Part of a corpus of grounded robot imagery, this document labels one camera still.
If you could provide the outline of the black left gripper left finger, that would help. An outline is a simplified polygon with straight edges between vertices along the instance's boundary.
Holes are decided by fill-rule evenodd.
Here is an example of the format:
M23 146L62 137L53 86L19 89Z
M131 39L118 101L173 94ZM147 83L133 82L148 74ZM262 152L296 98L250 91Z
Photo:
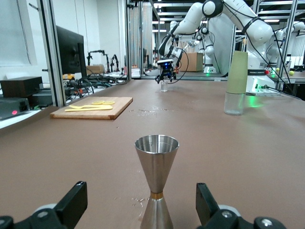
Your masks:
M53 207L44 207L28 218L14 222L11 216L1 216L2 229L73 229L88 206L87 183L77 182Z

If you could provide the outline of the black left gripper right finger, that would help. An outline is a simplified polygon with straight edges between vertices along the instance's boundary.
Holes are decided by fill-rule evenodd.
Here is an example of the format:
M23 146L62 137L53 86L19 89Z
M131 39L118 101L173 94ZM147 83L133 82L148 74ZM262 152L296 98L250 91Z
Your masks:
M203 229L285 229L283 223L257 217L250 223L232 210L221 209L205 183L196 184L196 210Z

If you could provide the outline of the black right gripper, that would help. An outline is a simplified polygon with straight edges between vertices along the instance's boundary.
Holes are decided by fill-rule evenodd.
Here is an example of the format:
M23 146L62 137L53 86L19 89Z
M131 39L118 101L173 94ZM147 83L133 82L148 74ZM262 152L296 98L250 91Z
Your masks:
M164 76L169 76L170 82L176 80L176 72L173 72L173 66L171 63L161 64L161 74L155 77L155 81L159 84L164 80Z

